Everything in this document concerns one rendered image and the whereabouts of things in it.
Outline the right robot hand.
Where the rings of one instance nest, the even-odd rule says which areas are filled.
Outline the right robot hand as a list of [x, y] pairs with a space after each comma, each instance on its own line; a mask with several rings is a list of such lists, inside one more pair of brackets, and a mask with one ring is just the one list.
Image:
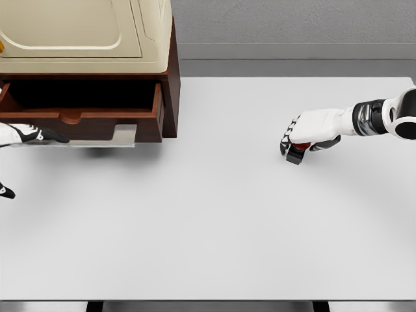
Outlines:
[[307, 110], [294, 118], [280, 141], [280, 151], [295, 145], [306, 145], [310, 151], [326, 150], [341, 141], [337, 129], [341, 109]]

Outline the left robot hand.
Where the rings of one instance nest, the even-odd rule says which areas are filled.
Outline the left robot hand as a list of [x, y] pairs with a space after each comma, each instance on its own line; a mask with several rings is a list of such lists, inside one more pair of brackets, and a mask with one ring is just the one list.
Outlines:
[[32, 141], [55, 141], [66, 144], [70, 140], [66, 136], [45, 127], [25, 123], [7, 124], [0, 122], [0, 148]]

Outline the black switch with red button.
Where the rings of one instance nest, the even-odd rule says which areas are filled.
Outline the black switch with red button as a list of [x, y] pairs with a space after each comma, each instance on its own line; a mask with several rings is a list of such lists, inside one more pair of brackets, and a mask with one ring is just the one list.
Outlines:
[[286, 155], [286, 161], [299, 165], [303, 158], [306, 150], [310, 147], [310, 143], [305, 144], [291, 144], [287, 155]]

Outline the brown wooden drawer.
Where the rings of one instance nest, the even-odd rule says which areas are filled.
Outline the brown wooden drawer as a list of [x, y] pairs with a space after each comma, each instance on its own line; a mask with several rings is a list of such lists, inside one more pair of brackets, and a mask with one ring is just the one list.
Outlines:
[[163, 120], [155, 81], [9, 81], [0, 92], [0, 122], [46, 127], [70, 140], [111, 140], [117, 125], [135, 125], [135, 142], [161, 142]]

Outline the beige and brown cabinet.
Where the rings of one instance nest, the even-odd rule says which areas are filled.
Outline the beige and brown cabinet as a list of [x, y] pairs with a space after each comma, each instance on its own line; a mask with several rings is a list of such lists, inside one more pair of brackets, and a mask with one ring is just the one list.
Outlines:
[[155, 81], [162, 139], [177, 136], [181, 80], [170, 0], [0, 0], [9, 81]]

